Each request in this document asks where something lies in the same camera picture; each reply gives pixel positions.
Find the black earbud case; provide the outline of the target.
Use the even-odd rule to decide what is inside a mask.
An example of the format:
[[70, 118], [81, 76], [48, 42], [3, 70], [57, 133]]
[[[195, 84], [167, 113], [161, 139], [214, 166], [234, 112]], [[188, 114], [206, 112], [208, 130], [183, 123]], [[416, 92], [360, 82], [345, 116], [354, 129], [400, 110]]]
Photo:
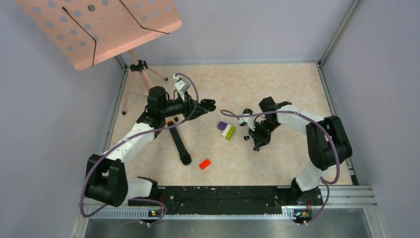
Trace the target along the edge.
[[213, 112], [216, 109], [216, 101], [213, 99], [202, 99], [200, 105], [208, 112]]
[[251, 109], [244, 109], [243, 115], [252, 115], [253, 111]]

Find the purple white green block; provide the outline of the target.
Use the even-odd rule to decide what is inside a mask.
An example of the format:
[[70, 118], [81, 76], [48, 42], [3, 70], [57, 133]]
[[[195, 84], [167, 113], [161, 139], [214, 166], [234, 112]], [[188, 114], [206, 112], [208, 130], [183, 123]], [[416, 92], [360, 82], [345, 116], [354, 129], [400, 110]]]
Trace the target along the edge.
[[224, 137], [226, 140], [230, 140], [236, 128], [224, 121], [219, 121], [217, 124], [217, 129], [221, 131], [222, 137]]

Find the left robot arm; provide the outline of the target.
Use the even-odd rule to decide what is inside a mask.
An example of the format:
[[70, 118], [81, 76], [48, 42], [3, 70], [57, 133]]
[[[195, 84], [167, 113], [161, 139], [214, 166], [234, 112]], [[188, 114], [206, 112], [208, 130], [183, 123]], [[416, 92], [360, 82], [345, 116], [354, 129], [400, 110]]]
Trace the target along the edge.
[[87, 163], [86, 186], [82, 197], [118, 207], [129, 192], [125, 168], [165, 128], [166, 118], [182, 115], [193, 120], [216, 109], [215, 100], [200, 102], [190, 95], [168, 99], [163, 87], [149, 90], [148, 104], [129, 133], [102, 155], [93, 154]]

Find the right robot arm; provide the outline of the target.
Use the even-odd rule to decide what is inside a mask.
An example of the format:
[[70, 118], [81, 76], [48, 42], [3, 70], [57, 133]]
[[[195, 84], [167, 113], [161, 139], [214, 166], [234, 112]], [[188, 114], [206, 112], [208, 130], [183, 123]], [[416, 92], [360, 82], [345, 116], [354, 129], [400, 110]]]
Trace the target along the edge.
[[352, 156], [353, 150], [338, 116], [317, 116], [300, 110], [292, 103], [275, 103], [272, 97], [260, 101], [263, 120], [257, 122], [252, 110], [243, 111], [240, 125], [249, 127], [246, 139], [252, 138], [254, 150], [259, 151], [271, 141], [272, 132], [280, 125], [288, 125], [307, 138], [310, 161], [292, 180], [290, 197], [296, 204], [304, 204], [333, 167], [339, 167]]

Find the red block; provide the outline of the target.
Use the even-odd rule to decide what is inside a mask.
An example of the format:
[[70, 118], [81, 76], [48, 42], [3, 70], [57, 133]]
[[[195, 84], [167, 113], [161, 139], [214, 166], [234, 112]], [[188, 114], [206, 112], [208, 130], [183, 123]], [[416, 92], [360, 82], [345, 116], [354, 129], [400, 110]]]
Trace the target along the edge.
[[206, 169], [208, 166], [210, 166], [211, 165], [211, 161], [209, 160], [209, 159], [205, 159], [204, 161], [202, 161], [200, 164], [199, 164], [199, 168], [201, 169], [201, 170], [204, 170], [204, 169]]

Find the pink perforated music stand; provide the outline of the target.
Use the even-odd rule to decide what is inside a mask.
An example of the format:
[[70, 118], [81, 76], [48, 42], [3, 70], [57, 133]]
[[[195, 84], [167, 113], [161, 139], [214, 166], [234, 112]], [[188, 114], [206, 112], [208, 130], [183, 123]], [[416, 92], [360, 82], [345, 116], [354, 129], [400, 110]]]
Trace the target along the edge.
[[18, 0], [75, 70], [179, 29], [173, 0]]

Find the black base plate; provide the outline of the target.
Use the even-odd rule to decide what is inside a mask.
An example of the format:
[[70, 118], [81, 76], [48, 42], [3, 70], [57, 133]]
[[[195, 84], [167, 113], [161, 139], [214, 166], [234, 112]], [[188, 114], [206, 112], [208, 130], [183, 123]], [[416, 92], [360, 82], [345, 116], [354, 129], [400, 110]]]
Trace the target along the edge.
[[152, 199], [167, 207], [167, 215], [281, 214], [283, 206], [323, 204], [319, 189], [301, 195], [289, 186], [166, 186], [153, 189]]

